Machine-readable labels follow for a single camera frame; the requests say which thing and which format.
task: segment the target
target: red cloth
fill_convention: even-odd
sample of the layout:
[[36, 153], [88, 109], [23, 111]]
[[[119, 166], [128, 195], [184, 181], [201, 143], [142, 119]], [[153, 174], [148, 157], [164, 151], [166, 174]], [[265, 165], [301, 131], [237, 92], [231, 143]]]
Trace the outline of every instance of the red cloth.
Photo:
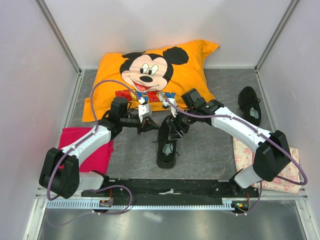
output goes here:
[[[74, 143], [76, 140], [87, 134], [91, 127], [67, 127], [62, 130], [59, 149]], [[81, 173], [88, 173], [92, 170], [107, 173], [111, 153], [114, 151], [113, 141], [102, 145], [92, 153], [79, 167]]]

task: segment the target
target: black shoe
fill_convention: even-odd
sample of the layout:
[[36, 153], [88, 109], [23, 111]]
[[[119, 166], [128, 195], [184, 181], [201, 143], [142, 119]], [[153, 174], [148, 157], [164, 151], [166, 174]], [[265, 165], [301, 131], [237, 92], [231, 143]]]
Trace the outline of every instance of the black shoe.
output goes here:
[[261, 123], [260, 99], [251, 86], [246, 86], [239, 94], [238, 104], [243, 112], [242, 118], [257, 127]]
[[170, 117], [171, 116], [169, 115], [163, 120], [158, 132], [156, 164], [162, 169], [171, 169], [176, 165], [177, 140], [168, 140], [170, 129], [167, 120]]

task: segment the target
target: mickey mouse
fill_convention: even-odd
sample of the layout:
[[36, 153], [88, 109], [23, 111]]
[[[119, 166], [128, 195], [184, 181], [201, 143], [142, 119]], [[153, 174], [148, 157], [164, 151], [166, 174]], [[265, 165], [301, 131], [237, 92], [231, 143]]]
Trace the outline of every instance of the mickey mouse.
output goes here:
[[173, 65], [186, 64], [189, 56], [181, 47], [172, 47], [155, 53], [132, 52], [122, 55], [126, 60], [120, 67], [122, 79], [137, 91], [161, 91], [174, 74]]

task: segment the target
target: metal frame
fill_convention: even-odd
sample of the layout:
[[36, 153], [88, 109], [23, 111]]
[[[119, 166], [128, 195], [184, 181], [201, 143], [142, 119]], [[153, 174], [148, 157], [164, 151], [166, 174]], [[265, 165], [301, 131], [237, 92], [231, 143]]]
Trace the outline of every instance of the metal frame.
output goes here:
[[41, 223], [43, 221], [46, 205], [46, 199], [36, 199], [33, 203], [28, 224], [26, 226], [23, 240], [36, 240], [40, 232]]
[[[44, 187], [39, 187], [38, 191], [35, 196], [36, 200], [46, 200], [47, 199], [47, 189]], [[82, 197], [81, 191], [77, 191], [73, 196], [69, 198], [70, 200], [85, 200], [85, 199], [100, 199], [100, 200], [109, 200], [108, 197], [101, 198], [101, 197]], [[246, 198], [243, 197], [228, 197], [223, 198], [223, 200], [232, 200], [232, 201], [245, 201]], [[283, 201], [283, 200], [294, 200], [294, 201], [308, 201], [307, 193], [304, 188], [300, 188], [298, 194], [293, 193], [286, 193], [280, 191], [272, 191], [272, 190], [263, 190], [261, 201]]]
[[280, 34], [282, 33], [283, 29], [285, 28], [290, 16], [292, 15], [292, 13], [294, 12], [294, 10], [296, 9], [298, 3], [300, 0], [291, 0], [291, 2], [289, 3], [289, 6], [287, 7], [287, 9], [285, 10], [278, 26], [276, 27], [270, 41], [268, 42], [268, 44], [266, 45], [259, 61], [257, 62], [255, 69], [256, 70], [260, 70], [261, 66], [264, 64], [266, 58], [268, 57], [270, 51], [272, 50], [272, 48], [274, 47], [274, 45], [277, 42], [277, 39], [279, 38]]
[[73, 93], [72, 93], [72, 97], [71, 97], [71, 102], [69, 104], [68, 112], [66, 114], [64, 125], [63, 125], [64, 128], [69, 127], [71, 124], [71, 119], [72, 119], [72, 116], [74, 115], [74, 111], [75, 111], [75, 107], [76, 107], [76, 103], [78, 100], [78, 96], [79, 96], [79, 92], [80, 92], [80, 88], [81, 88], [83, 79], [84, 79], [84, 71], [81, 72], [80, 74], [78, 74], [78, 77], [76, 79]]
[[61, 48], [65, 52], [66, 56], [68, 57], [72, 67], [74, 70], [80, 74], [81, 73], [81, 68], [78, 65], [74, 55], [72, 54], [64, 36], [62, 35], [54, 17], [52, 16], [47, 4], [45, 3], [44, 0], [35, 0], [36, 4], [38, 5], [40, 11], [42, 12], [42, 15], [44, 16], [45, 20], [49, 24], [53, 34], [55, 35], [56, 39], [58, 40]]
[[306, 238], [308, 240], [320, 239], [319, 231], [314, 222], [314, 218], [310, 213], [311, 208], [309, 206], [310, 205], [309, 201], [298, 200], [298, 201], [295, 201], [295, 204], [298, 208], [298, 213], [301, 219], [301, 223], [302, 223]]

